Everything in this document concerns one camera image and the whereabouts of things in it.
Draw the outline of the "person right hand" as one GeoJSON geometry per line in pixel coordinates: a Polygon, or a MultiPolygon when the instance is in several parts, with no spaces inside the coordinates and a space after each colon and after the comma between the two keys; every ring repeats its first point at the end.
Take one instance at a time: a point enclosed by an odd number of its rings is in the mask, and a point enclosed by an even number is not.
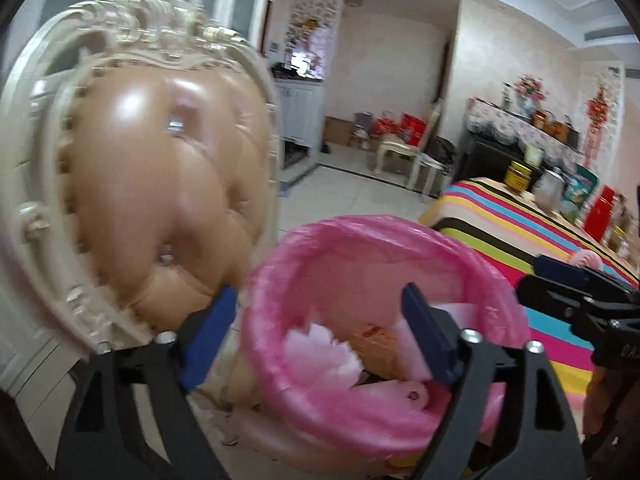
{"type": "MultiPolygon", "coordinates": [[[[584,416],[582,416],[582,432],[585,437],[597,434],[603,425],[605,413],[616,396],[623,390],[627,373],[624,370],[607,370],[597,366],[586,390],[584,416]]],[[[624,395],[623,402],[617,409],[616,419],[619,422],[634,418],[639,414],[639,381],[632,382],[632,388],[624,395]]]]}

